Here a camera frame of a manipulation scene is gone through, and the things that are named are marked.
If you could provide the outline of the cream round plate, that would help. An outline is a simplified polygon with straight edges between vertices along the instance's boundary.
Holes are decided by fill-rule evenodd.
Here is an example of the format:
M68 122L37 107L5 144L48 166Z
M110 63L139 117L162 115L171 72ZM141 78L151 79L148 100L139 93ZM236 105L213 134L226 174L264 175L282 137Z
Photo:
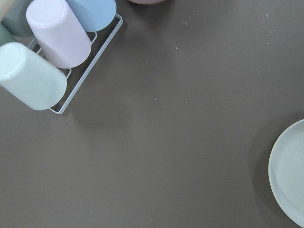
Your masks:
M268 162L272 193L282 211L304 226L304 121L300 120L278 137Z

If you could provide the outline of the pink bowl with ice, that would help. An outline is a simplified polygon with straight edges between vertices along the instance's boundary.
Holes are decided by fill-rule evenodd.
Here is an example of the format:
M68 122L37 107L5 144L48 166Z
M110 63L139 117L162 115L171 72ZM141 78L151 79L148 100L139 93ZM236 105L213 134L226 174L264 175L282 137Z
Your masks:
M142 5L152 5L164 2L165 0L129 0L129 2L135 3L135 4L142 4Z

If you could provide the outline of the blue cup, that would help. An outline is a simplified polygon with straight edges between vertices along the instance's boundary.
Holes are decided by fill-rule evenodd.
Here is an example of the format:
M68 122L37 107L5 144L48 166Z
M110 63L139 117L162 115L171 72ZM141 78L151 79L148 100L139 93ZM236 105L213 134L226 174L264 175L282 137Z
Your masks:
M86 32L97 32L106 28L116 15L115 0L67 0Z

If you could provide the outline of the pink lilac cup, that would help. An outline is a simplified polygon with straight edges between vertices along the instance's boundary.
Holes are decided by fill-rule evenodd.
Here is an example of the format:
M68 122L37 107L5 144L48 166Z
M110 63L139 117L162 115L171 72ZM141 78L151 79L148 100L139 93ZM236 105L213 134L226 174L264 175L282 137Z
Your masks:
M91 40L65 0L34 0L27 22L47 60L58 68L74 68L87 60Z

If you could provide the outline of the grey cup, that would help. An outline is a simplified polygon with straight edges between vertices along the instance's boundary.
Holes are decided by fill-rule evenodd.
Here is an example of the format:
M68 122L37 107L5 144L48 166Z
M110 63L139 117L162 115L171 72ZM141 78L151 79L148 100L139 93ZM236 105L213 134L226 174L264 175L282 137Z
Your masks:
M31 2L31 0L0 0L0 22L14 36L33 36L26 19L26 11Z

